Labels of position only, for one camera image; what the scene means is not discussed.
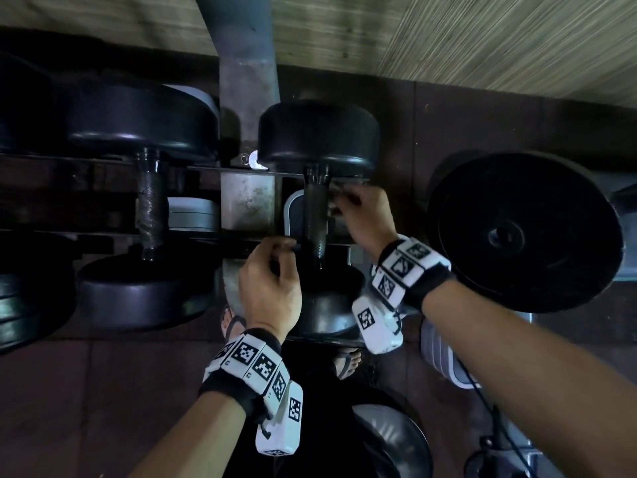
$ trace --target metal cylinder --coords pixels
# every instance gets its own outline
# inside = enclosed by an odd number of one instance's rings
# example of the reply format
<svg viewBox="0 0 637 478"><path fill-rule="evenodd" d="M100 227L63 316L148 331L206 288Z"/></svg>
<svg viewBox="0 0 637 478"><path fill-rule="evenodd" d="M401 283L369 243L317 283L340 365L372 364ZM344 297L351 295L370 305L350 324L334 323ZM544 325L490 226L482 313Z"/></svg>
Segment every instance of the metal cylinder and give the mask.
<svg viewBox="0 0 637 478"><path fill-rule="evenodd" d="M168 235L168 163L159 151L144 149L137 154L135 165L141 258L154 261L161 256Z"/></svg>
<svg viewBox="0 0 637 478"><path fill-rule="evenodd" d="M329 182L327 166L312 165L305 168L301 251L315 268L323 268L325 259Z"/></svg>

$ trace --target forearm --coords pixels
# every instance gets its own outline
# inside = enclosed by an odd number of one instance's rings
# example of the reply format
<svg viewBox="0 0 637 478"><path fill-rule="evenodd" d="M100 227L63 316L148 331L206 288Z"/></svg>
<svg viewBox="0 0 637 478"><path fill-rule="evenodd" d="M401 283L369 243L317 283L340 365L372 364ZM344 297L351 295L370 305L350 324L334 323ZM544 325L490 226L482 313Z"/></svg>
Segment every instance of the forearm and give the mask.
<svg viewBox="0 0 637 478"><path fill-rule="evenodd" d="M471 373L563 471L628 476L637 466L637 388L566 340L456 281L422 305Z"/></svg>
<svg viewBox="0 0 637 478"><path fill-rule="evenodd" d="M232 398L202 394L130 478L222 476L245 419L245 411Z"/></svg>

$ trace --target floor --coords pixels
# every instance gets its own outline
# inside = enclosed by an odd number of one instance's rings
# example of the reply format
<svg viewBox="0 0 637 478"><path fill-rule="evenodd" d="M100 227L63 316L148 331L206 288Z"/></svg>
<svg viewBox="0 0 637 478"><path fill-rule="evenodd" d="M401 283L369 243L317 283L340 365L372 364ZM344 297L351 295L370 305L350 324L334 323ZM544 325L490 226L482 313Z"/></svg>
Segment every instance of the floor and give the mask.
<svg viewBox="0 0 637 478"><path fill-rule="evenodd" d="M0 49L59 77L131 74L218 93L218 62L210 57L4 29ZM592 169L637 170L637 115L624 109L299 67L280 67L279 81L283 100L356 103L376 116L382 140L374 181L386 188L398 229L415 236L422 236L422 202L434 168L462 150L542 150ZM0 165L2 225L77 224L81 213L84 228L97 228L112 225L117 211L116 220L130 219L121 209L134 191L126 167L90 172L80 165L60 173L49 161L9 158ZM201 177L203 189L218 189L215 173ZM538 321L637 382L634 289L633 283L614 283L592 303ZM219 348L217 311L135 336L95 334L75 315L52 338L1 357L2 476L124 476L194 401L203 368ZM420 421L436 478L460 477L485 429L485 415L470 391L454 387L422 361L418 327L417 319L410 321L405 345L380 358L380 384Z"/></svg>

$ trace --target hand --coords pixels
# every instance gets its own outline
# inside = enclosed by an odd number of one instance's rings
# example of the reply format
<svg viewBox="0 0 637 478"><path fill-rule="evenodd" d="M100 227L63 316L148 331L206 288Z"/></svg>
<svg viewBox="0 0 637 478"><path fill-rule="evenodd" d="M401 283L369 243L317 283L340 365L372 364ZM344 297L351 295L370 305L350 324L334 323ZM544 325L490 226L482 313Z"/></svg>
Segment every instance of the hand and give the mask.
<svg viewBox="0 0 637 478"><path fill-rule="evenodd" d="M292 246L284 236L268 236L252 251L239 271L239 296L248 329L266 329L281 342L299 320L301 284ZM270 270L278 259L280 276Z"/></svg>
<svg viewBox="0 0 637 478"><path fill-rule="evenodd" d="M378 187L354 184L346 184L343 190L334 198L334 203L341 210L354 241L378 263L385 247L398 240L387 194ZM360 204L348 194L360 200Z"/></svg>

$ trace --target black weight plate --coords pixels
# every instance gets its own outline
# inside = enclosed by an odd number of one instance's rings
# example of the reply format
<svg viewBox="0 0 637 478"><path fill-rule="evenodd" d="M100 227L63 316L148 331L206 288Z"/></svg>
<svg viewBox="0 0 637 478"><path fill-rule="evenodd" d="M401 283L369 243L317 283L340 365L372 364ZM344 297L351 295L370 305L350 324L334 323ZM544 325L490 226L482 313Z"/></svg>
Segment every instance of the black weight plate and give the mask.
<svg viewBox="0 0 637 478"><path fill-rule="evenodd" d="M216 250L186 242L160 261L107 257L78 273L80 312L101 329L142 331L179 325L214 301Z"/></svg>
<svg viewBox="0 0 637 478"><path fill-rule="evenodd" d="M303 174L308 164L332 176L369 177L378 160L378 122L349 104L318 101L276 104L259 120L259 162L274 171Z"/></svg>
<svg viewBox="0 0 637 478"><path fill-rule="evenodd" d="M174 88L81 79L67 86L64 107L68 140L91 151L131 155L152 148L173 159L216 157L216 116Z"/></svg>
<svg viewBox="0 0 637 478"><path fill-rule="evenodd" d="M0 151L52 155L65 145L49 76L0 53Z"/></svg>
<svg viewBox="0 0 637 478"><path fill-rule="evenodd" d="M292 337L320 338L357 327L352 304L365 284L365 276L349 265L323 270L299 268L303 304Z"/></svg>
<svg viewBox="0 0 637 478"><path fill-rule="evenodd" d="M557 312L601 293L622 262L615 209L585 170L556 157L493 154L431 194L432 246L460 281L520 312Z"/></svg>
<svg viewBox="0 0 637 478"><path fill-rule="evenodd" d="M75 309L72 241L44 233L0 233L0 352L42 339Z"/></svg>

